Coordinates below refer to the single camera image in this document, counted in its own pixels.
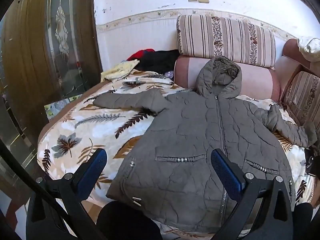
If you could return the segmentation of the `grey quilted hooded jacket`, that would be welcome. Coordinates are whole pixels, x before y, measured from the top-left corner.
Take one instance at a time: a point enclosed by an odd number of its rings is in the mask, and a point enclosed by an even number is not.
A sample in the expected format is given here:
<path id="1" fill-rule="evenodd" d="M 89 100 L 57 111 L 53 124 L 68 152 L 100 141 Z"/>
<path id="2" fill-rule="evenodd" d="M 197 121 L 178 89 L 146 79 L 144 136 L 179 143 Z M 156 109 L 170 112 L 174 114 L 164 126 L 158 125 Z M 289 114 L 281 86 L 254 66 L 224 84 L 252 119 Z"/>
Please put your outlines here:
<path id="1" fill-rule="evenodd" d="M 210 163 L 217 148 L 259 179 L 281 176 L 292 198 L 291 167 L 276 135 L 308 148 L 318 140 L 316 128 L 285 121 L 276 105 L 265 110 L 240 100 L 241 82 L 241 68 L 216 56 L 200 70 L 194 92 L 99 95 L 96 106 L 156 114 L 123 160 L 108 198 L 181 230 L 217 232 L 233 207 Z"/>

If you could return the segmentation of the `black clothing pile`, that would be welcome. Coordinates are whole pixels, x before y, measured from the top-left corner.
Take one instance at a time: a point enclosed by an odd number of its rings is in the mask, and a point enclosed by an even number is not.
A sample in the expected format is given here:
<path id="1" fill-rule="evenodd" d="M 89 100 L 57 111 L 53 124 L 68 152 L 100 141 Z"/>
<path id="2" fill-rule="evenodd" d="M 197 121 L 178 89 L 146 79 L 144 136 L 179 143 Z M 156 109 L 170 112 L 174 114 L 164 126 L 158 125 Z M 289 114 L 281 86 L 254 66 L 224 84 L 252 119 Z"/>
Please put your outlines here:
<path id="1" fill-rule="evenodd" d="M 176 60 L 179 56 L 180 52 L 178 49 L 147 52 L 138 59 L 139 64 L 135 66 L 135 69 L 165 74 L 166 72 L 174 70 Z"/>

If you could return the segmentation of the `striped side cushion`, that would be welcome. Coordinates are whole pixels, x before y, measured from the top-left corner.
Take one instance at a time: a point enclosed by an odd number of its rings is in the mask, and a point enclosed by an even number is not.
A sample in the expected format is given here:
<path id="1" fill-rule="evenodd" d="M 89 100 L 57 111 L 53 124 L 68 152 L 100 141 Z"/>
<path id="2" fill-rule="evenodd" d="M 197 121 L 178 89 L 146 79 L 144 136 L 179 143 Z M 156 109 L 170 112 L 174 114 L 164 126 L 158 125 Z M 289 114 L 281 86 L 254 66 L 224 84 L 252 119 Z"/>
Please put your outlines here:
<path id="1" fill-rule="evenodd" d="M 311 121 L 319 130 L 319 77 L 308 72 L 296 74 L 284 94 L 283 104 L 296 124 Z"/>

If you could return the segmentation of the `pink sofa bolster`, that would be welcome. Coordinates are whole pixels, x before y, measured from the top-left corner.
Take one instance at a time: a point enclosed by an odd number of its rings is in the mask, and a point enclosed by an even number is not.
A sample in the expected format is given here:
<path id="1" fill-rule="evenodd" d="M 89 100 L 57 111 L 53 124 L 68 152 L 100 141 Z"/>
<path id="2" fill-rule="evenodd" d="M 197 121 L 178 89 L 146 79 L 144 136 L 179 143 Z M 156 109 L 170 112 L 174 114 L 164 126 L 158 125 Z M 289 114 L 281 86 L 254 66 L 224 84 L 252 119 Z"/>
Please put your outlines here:
<path id="1" fill-rule="evenodd" d="M 183 88 L 194 88 L 206 58 L 179 56 L 174 68 L 174 83 Z M 241 95 L 254 99 L 280 99 L 280 83 L 274 70 L 238 63 L 242 71 Z"/>

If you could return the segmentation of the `yellow cloth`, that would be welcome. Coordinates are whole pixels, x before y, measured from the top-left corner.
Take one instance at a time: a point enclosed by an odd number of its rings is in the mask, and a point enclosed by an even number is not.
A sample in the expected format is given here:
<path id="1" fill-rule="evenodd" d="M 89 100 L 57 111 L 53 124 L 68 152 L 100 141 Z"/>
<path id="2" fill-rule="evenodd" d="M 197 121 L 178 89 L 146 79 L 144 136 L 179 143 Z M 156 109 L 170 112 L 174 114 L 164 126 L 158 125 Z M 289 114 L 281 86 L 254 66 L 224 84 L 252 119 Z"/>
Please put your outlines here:
<path id="1" fill-rule="evenodd" d="M 111 69 L 104 71 L 100 74 L 100 82 L 120 80 L 128 76 L 135 66 L 139 64 L 139 60 L 132 61 L 122 61 L 121 63 L 115 65 Z"/>

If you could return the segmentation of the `brown wooden glass door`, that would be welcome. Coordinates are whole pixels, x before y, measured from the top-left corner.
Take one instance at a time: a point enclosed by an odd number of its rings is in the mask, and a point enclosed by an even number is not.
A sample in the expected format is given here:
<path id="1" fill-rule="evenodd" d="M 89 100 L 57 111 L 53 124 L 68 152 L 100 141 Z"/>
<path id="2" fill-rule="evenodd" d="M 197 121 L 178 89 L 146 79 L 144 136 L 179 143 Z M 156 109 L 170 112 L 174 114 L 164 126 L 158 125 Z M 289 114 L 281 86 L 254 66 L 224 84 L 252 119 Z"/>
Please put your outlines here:
<path id="1" fill-rule="evenodd" d="M 1 20 L 1 140 L 33 153 L 45 105 L 89 90 L 101 70 L 93 0 L 13 0 Z"/>

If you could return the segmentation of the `red garment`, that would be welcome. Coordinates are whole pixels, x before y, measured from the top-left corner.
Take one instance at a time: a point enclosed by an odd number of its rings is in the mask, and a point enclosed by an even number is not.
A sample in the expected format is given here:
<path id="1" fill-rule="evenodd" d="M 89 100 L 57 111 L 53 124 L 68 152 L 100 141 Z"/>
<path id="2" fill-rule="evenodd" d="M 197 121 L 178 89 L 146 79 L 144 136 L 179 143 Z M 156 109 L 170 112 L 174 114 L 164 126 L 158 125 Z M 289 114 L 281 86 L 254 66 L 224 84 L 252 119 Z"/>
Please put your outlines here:
<path id="1" fill-rule="evenodd" d="M 145 54 L 147 54 L 147 53 L 154 53 L 154 52 L 155 52 L 155 50 L 153 50 L 153 49 L 139 50 L 139 51 L 137 51 L 136 53 L 132 54 L 132 55 L 127 59 L 127 61 L 138 60 L 138 59 L 140 59 L 141 57 L 143 57 Z"/>

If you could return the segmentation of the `white crumpled cloth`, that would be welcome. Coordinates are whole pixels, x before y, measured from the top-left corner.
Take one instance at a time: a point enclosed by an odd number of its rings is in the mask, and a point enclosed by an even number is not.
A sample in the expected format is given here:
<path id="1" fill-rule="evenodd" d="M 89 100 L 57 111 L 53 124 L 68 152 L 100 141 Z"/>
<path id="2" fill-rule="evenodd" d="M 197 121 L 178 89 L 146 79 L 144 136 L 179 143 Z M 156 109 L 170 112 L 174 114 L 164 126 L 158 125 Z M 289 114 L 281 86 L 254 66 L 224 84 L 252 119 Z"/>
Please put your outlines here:
<path id="1" fill-rule="evenodd" d="M 298 49 L 304 59 L 309 62 L 319 62 L 320 39 L 317 37 L 303 36 L 297 41 Z"/>

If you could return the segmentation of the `striped floral back cushion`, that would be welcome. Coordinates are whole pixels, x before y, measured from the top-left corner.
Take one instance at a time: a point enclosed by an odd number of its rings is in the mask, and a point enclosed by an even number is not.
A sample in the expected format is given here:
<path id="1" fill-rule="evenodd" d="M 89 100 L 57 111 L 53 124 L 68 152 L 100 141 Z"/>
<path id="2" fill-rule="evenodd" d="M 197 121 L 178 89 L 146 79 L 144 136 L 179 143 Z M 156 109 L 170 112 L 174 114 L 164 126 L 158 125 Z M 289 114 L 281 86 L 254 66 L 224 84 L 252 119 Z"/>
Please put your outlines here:
<path id="1" fill-rule="evenodd" d="M 180 54 L 272 68 L 276 62 L 274 34 L 251 22 L 209 15 L 180 15 L 176 22 Z"/>

